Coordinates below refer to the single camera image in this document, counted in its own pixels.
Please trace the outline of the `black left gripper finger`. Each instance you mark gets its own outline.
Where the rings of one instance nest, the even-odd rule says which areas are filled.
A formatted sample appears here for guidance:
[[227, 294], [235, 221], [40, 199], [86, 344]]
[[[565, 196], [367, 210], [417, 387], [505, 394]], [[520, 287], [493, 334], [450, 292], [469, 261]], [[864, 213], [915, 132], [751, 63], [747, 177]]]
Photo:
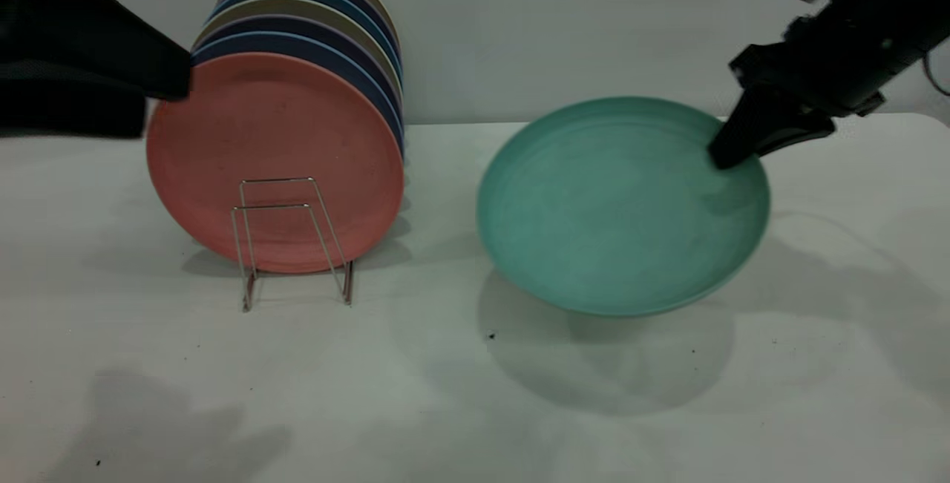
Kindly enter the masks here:
[[147, 98], [139, 88], [50, 62], [4, 62], [1, 135], [139, 139]]
[[187, 97], [188, 50], [118, 0], [2, 0], [2, 78], [104, 83]]

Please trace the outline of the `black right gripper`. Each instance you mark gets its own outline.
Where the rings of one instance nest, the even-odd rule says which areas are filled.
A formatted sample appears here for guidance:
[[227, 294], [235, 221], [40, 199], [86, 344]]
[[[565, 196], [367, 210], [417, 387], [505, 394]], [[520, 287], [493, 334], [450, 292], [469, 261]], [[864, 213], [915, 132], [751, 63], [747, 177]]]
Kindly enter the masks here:
[[820, 13], [790, 24], [780, 42], [747, 46], [730, 61], [746, 90], [709, 143], [713, 165], [726, 171], [760, 152], [764, 157], [835, 134], [827, 115], [787, 115], [779, 88], [831, 116], [879, 107], [879, 90], [919, 57], [915, 26], [907, 20], [917, 3], [831, 0]]

